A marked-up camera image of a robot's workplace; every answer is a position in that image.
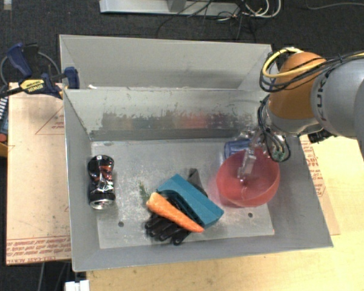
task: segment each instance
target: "yellow cable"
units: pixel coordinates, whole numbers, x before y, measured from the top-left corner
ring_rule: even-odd
[[[320,63],[313,64],[313,65],[306,65],[304,67],[293,69],[293,70],[290,70],[290,71],[287,71],[287,72],[281,72],[281,73],[277,73],[277,74],[268,73],[267,72],[268,66],[270,64],[272,64],[278,56],[280,56],[280,55],[282,55],[283,53],[286,53],[286,52],[288,52],[288,53],[301,53],[303,51],[298,49],[298,48],[286,47],[286,48],[283,48],[283,49],[277,51],[276,53],[274,53],[269,59],[266,60],[266,62],[263,65],[263,68],[261,69],[261,72],[263,73],[263,75],[265,77],[267,77],[267,78],[283,78],[285,76],[293,75],[294,73],[299,73],[299,72],[310,70],[310,69],[312,69],[312,68],[314,68],[314,67],[316,67],[318,65],[323,64],[323,62],[320,62]],[[353,56],[350,56],[350,57],[356,57],[356,56],[364,56],[364,52],[353,55]]]

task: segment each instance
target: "plastic bowl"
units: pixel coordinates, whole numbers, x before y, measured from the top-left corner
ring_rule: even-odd
[[[277,162],[255,149],[256,160],[245,180],[237,178],[245,151],[231,155],[218,169],[216,183],[222,198],[240,207],[257,207],[266,204],[276,194],[280,181]]]

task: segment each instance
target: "dark gray carpet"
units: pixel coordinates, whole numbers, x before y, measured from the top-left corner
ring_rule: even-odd
[[[326,5],[341,0],[308,0],[310,5]],[[168,16],[101,15],[99,0],[13,0],[12,11],[3,10],[0,0],[0,60],[17,42],[37,42],[40,49],[59,62],[58,35],[99,35],[155,38]],[[257,42],[310,50],[332,56],[364,49],[364,7],[344,5],[308,10],[304,0],[283,0],[283,9],[274,19],[250,19],[241,30],[237,23],[223,23],[202,17],[175,16],[162,26],[159,38],[223,42]],[[4,264],[5,190],[7,161],[0,158],[0,290],[36,290],[40,264],[6,267]],[[62,263],[46,264],[42,290],[53,290]],[[65,272],[63,277],[70,277]]]

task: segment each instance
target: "cable bundle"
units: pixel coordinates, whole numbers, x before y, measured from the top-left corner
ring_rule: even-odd
[[[269,55],[265,63],[263,64],[263,68],[260,72],[260,80],[259,85],[262,90],[268,93],[275,93],[279,92],[281,90],[292,90],[300,87],[301,85],[313,80],[316,78],[319,74],[322,72],[325,72],[325,75],[329,75],[329,73],[334,70],[336,67],[345,64],[346,62],[355,60],[355,59],[362,59],[364,58],[364,51],[356,51],[352,53],[348,53],[345,55],[337,55],[333,58],[324,59],[324,61],[320,61],[323,58],[313,58],[309,61],[306,61],[292,69],[286,72],[279,72],[276,74],[270,73],[268,70],[270,70],[274,63],[278,61],[278,59],[283,55],[291,55],[294,53],[301,53],[302,50],[299,50],[297,48],[292,47],[286,47],[283,48],[275,53],[272,53]],[[278,78],[285,78],[290,77],[292,75],[295,75],[291,80],[288,80],[286,82],[281,83],[275,83],[275,80]],[[304,82],[301,82],[299,85],[295,87],[288,88],[288,86],[292,83],[295,83],[299,80],[308,78]]]

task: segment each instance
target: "carrot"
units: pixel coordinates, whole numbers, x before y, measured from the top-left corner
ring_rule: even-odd
[[[167,201],[166,198],[157,192],[153,192],[151,194],[150,199],[147,201],[146,205],[152,212],[157,213],[163,218],[173,221],[180,227],[183,227],[190,232],[202,233],[204,231],[202,226],[191,220],[182,211],[175,208]]]

